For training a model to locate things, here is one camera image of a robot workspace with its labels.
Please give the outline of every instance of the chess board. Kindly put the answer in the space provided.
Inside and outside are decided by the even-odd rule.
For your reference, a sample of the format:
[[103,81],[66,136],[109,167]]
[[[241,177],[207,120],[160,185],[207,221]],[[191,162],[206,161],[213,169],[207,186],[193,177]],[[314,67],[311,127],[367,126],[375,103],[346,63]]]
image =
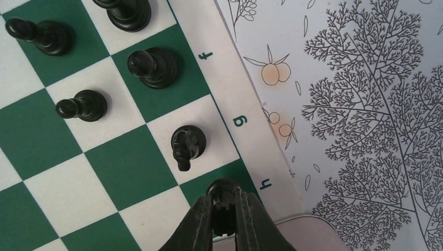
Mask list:
[[[216,5],[150,4],[148,26],[128,33],[92,0],[0,2],[1,250],[157,250],[220,177],[256,193],[274,220],[303,212]],[[7,34],[12,17],[67,24],[74,47],[46,56]],[[133,51],[151,47],[178,61],[166,89],[144,86],[127,69]],[[92,123],[58,117],[55,103],[84,89],[105,96],[106,115]],[[208,143],[180,172],[170,140],[186,124]]]

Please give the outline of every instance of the tree drawing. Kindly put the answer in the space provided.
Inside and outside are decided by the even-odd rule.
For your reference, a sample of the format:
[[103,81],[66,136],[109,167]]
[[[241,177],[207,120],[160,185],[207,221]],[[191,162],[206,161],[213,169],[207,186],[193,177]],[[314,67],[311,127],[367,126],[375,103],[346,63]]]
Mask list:
[[256,2],[257,0],[228,0],[235,39],[237,39],[236,24],[238,20],[244,18],[247,21],[254,21],[254,15],[257,13],[255,11]]
[[305,45],[334,77],[310,85],[302,116],[344,164],[313,212],[351,250],[388,250],[413,221],[428,250],[443,249],[443,65],[415,71],[421,17],[398,2],[342,2]]

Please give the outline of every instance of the pawn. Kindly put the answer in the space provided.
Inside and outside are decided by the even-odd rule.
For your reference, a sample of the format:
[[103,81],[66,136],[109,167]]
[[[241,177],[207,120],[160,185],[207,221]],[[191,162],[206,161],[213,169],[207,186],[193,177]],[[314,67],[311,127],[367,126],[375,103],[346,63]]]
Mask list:
[[177,62],[172,54],[162,48],[133,52],[127,59],[132,75],[152,89],[163,89],[177,78]]
[[151,6],[148,0],[93,0],[101,8],[107,9],[111,23],[127,31],[139,31],[151,19]]
[[55,105],[55,111],[60,117],[79,118],[86,122],[99,120],[107,109],[106,99],[94,90],[82,90],[74,98],[60,100]]
[[11,37],[34,43],[37,49],[49,56],[66,54],[72,46],[69,32],[58,22],[46,20],[34,24],[14,17],[6,21],[5,27]]
[[179,170],[186,172],[191,168],[190,160],[198,158],[205,151],[206,136],[200,128],[185,125],[172,134],[171,146]]

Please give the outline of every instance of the chess piece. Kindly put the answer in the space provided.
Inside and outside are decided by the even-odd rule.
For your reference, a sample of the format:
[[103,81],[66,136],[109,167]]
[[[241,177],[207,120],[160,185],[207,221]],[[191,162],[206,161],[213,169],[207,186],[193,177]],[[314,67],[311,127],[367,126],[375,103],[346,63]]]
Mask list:
[[151,19],[151,6],[148,0],[93,0],[101,8],[107,9],[111,23],[127,31],[139,31]]
[[185,125],[178,128],[171,138],[172,155],[177,161],[179,170],[189,171],[190,160],[198,158],[206,148],[206,136],[203,131],[194,125]]
[[163,89],[177,78],[177,62],[170,52],[162,48],[135,51],[127,59],[132,75],[153,89]]
[[86,122],[99,120],[107,109],[106,99],[94,90],[82,90],[74,98],[60,100],[55,106],[60,117],[80,118]]
[[37,49],[49,56],[66,54],[72,46],[66,27],[55,21],[34,24],[14,17],[6,21],[5,28],[13,38],[34,43]]

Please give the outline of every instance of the paper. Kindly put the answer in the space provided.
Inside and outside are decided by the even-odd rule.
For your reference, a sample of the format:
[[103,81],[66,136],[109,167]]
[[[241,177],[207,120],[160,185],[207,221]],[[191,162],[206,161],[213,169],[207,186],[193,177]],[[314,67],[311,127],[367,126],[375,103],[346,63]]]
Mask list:
[[443,2],[216,1],[307,212],[443,250]]

